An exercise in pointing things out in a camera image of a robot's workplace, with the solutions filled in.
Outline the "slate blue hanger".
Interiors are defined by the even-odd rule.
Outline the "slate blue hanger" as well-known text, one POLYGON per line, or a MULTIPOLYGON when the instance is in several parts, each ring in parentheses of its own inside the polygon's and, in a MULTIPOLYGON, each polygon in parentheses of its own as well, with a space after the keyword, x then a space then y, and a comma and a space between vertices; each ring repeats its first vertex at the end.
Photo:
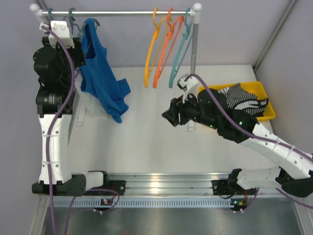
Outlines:
MULTIPOLYGON (((85 36, 85 27, 87 26, 87 23, 83 23, 83 25, 80 27, 77 23, 75 23, 75 18, 73 17, 73 14, 72 12, 75 10, 74 7, 71 7, 69 10, 68 10, 68 16, 65 16, 63 17, 63 20, 65 20, 66 18, 68 18, 68 22, 69 22, 69 25, 70 25, 70 30, 71 30, 71 33, 73 35, 74 33, 74 27, 77 27, 78 28, 78 33, 77 33, 77 37, 79 37, 82 41, 83 37, 85 36)), ((94 26, 95 26, 95 30, 97 31, 97 28, 100 26, 100 23, 97 19, 95 18, 92 18, 93 22, 94 22, 94 26)), ((86 58, 86 55, 89 51, 89 48, 91 46, 91 42, 88 44, 87 46, 87 49, 86 51, 84 52, 84 57, 86 58)))

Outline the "blue tank top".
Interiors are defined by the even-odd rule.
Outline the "blue tank top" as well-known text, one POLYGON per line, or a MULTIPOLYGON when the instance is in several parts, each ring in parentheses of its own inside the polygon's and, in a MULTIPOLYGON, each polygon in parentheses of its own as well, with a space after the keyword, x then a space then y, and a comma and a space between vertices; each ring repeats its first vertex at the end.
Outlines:
POLYGON ((104 111, 117 123, 122 123, 122 115, 129 106, 124 98, 131 93, 127 79, 117 80, 107 60, 107 49, 102 46, 93 19, 84 22, 82 47, 86 64, 80 68, 82 74, 81 91, 100 101, 104 111))

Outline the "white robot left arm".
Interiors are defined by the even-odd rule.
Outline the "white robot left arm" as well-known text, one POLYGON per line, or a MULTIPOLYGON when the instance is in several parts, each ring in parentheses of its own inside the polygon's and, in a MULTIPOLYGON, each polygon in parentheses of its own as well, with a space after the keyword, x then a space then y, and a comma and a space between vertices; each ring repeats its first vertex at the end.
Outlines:
POLYGON ((52 47, 47 37, 42 38, 42 43, 43 47, 33 55, 40 84, 36 105, 42 133, 42 166, 32 192, 83 196, 94 188, 99 194, 106 194, 111 186, 105 171, 71 173, 69 170, 68 142, 75 97, 72 76, 76 68, 86 63, 81 40, 74 38, 67 53, 59 44, 52 47))

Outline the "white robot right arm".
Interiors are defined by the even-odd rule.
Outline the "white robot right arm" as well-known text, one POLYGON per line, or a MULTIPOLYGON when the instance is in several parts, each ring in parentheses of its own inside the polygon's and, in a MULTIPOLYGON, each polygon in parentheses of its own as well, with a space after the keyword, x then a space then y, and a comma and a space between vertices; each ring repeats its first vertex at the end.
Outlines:
POLYGON ((274 135, 256 117, 242 110, 224 107, 217 92, 205 90, 173 98, 162 113, 172 126, 189 121, 210 127, 226 140, 250 148, 276 164, 268 169, 236 168, 226 180, 213 185, 215 193, 240 194, 257 188, 276 188, 292 196, 304 198, 313 192, 313 156, 304 153, 274 135))

